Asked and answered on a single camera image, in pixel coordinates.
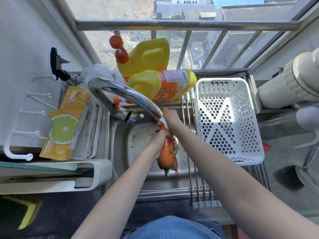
yellow packaging box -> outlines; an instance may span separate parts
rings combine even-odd
[[[68,87],[60,108],[48,115],[53,120],[53,126],[40,157],[56,160],[71,159],[89,106],[88,94],[84,89]]]

orange carrot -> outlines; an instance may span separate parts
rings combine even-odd
[[[161,130],[166,130],[164,124],[160,125]],[[173,142],[170,138],[166,138],[162,150],[160,152],[157,164],[160,169],[163,169],[165,176],[169,176],[169,170],[173,169],[177,172],[178,163],[174,153]]]

chrome faucet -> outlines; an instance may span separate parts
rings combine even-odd
[[[116,105],[102,92],[103,90],[124,97],[127,100],[140,105],[157,120],[163,116],[162,111],[153,101],[126,85],[105,78],[93,78],[87,85],[90,92],[106,106],[110,115],[121,120],[134,124],[137,119],[143,118],[144,115],[138,115],[129,109],[116,107]]]

perforated basket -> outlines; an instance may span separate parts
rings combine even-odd
[[[241,78],[203,78],[196,83],[198,136],[239,165],[265,157],[248,84]]]

sink basin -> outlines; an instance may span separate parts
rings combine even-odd
[[[183,114],[181,106],[171,107],[176,109],[179,117],[183,121]],[[109,159],[114,165],[113,177],[111,183],[113,184],[121,175],[133,164],[137,156],[150,143],[154,133],[156,132],[156,120],[143,109],[133,109],[138,114],[144,114],[144,118],[137,120],[134,125],[120,121],[114,117],[110,117],[109,130]],[[188,125],[187,110],[185,112],[185,122]],[[195,125],[193,120],[193,111],[190,109],[191,129],[195,132]],[[164,175],[164,170],[161,170],[157,161],[155,161],[146,177],[142,186],[139,198],[145,197],[164,197],[171,196],[189,198],[190,197],[190,181],[189,181],[189,165],[192,174],[192,185],[196,184],[194,174],[194,164],[192,160],[187,161],[187,154],[181,144],[178,142],[176,158],[178,161],[178,173],[170,170],[170,176]]]

